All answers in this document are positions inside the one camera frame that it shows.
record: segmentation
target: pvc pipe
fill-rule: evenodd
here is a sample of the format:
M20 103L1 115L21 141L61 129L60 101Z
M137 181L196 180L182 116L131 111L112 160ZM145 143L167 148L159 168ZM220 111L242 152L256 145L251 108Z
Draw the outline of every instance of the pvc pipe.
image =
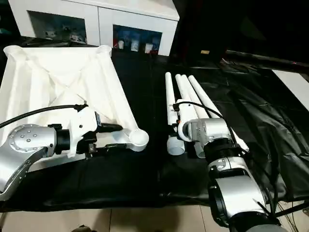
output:
M185 152L183 140L179 140L176 136L169 137L167 142L168 153L172 156L179 156Z
M184 86L186 87L187 93L189 94L191 101L198 103L198 104L201 104L201 101L199 100L197 94L195 93L195 91L194 91L192 85L190 84L187 76L182 75L182 80L183 80ZM199 118L209 118L208 114L206 113L206 111L203 108L201 108L197 105L195 105L194 108L195 108L195 111L197 112L197 116Z
M184 101L191 101L191 98L190 98L190 96L189 96L189 94L187 92L187 88L185 87L185 83L183 82L182 76L180 76L180 74L177 74L175 76L175 78L176 78L178 89L180 91L180 95L181 95L182 99ZM196 113L194 107L189 107L188 109L191 109L191 111L192 111L192 112L190 112L190 115L192 117L191 119L198 118L197 113Z
M189 76L189 81L192 84L193 88L197 92L199 98L202 100L203 104L207 106L208 108L211 108L212 110L216 111L217 113L221 114L220 111L217 109L217 107L213 104L211 99L208 97L208 95L205 93L203 88L200 86L200 84L197 82L197 80L194 78L194 76ZM211 117L218 118L216 114L209 112Z
M214 105L214 103L211 101L211 99L208 97L208 95L206 94L206 92L203 90L203 88L201 87L201 85L197 82L197 80L194 78L194 76L189 76L189 81L192 84L193 88L195 89L195 91L197 92L199 98L201 98L203 104L208 107L211 108L212 110L216 111L217 113L219 113L220 115L222 115L220 113L220 111L218 110L218 108ZM209 112L211 117L214 118L218 118L219 116L217 116L216 114ZM235 131L232 129L232 132L234 133L236 142L241 146L242 149L249 151L248 146L246 145L246 143L240 139L238 137L238 135L235 133Z
M178 116L177 112L173 109L173 104L175 104L175 95L172 83L172 76L170 72L165 74L165 88L166 88L166 105L168 111L168 124L172 125L177 123Z
M142 151L148 144L149 135L147 132L138 128L126 95L118 79L117 72L111 59L112 48L109 46L98 47L97 57L101 61L102 73L109 101L112 106L113 115L118 124L123 126L125 134L129 137L128 148L133 151Z

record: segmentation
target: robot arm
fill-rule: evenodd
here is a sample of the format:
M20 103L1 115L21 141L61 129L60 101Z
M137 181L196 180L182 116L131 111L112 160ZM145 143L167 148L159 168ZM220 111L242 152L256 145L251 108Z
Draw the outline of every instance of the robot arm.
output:
M61 124L41 127L25 124L16 127L0 147L0 201L8 200L36 161L69 151L72 154L93 153L97 132L119 131L116 124L101 123L99 115L89 107L79 110L68 130Z
M203 147L210 177L211 214L217 224L229 227L232 232L286 231L264 210L262 191L223 118L192 119L180 126L180 137L200 142Z

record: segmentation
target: black plastic sheet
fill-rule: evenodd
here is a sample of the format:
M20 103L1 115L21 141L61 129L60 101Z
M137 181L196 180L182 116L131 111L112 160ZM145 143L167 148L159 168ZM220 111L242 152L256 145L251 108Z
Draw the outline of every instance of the black plastic sheet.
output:
M1 211L208 204L205 160L196 157L191 145L177 157L166 151L165 72L194 75L267 172L278 159L280 199L309 197L309 112L271 70L211 63L205 69L188 68L164 57L121 51L113 51L112 60L137 124L150 136L147 148L140 153L110 150L29 173ZM248 165L257 182L273 191L257 165Z

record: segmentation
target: wire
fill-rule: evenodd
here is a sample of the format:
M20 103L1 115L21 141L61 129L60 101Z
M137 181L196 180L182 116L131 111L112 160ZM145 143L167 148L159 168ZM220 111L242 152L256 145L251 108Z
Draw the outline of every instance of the wire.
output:
M198 103L195 103L195 102L192 102L192 101L190 101L190 102L189 102L189 101L185 101L185 102L182 101L182 102L179 102L179 103L175 103L175 104L173 104L174 110L177 110L177 107L179 107L180 104L192 104L192 105L196 105L196 106L199 106L199 107L201 107L201 108L204 108L206 111L209 111L209 112L214 113L214 114L217 115L219 118L222 118L222 119L226 122L227 128L228 128L228 130L230 131L230 134L231 134L231 137L232 137L232 140L233 140L234 144L237 144L236 139L235 139L235 135L234 135L234 133L233 133L232 128L229 126L229 124L227 123L226 119L225 119L220 113L218 113L217 111L215 111L215 110L213 110L213 109L211 109L211 108L208 108L207 106L204 106L204 105L202 105L202 104L198 104Z
M284 208L281 206L280 203L278 203L278 206L279 206L279 208L280 208L281 211L284 210ZM291 218L290 218L288 215L284 215L284 217L285 217L285 219L287 220L287 222L288 222L288 224L289 224L289 226L290 226L290 228L291 228L291 231L293 231L293 232L298 232L298 229L297 229L297 227L296 227L295 222L293 223L292 220L291 220Z
M69 109L69 108L73 108L77 111L80 111L82 110L84 107L86 107L87 105L84 104L84 105L57 105L57 106L50 106L50 107L45 107L45 108L42 108L42 109L38 109L38 110L34 110L34 111L30 111L28 113L25 113L25 114L22 114L22 115L19 115L19 116L16 116L10 120L7 120L5 122L2 122L0 124L0 128L2 127L5 127L13 122L16 122L18 120L21 120L23 118L26 118L26 117L29 117L31 115L35 115L35 114L39 114L39 113L42 113L42 112L45 112L45 111L51 111L51 110L59 110L59 109Z
M297 228L295 220L294 220L294 212L292 212L292 219L293 219L293 222L294 222L295 230L296 230L296 232L298 232L298 228Z

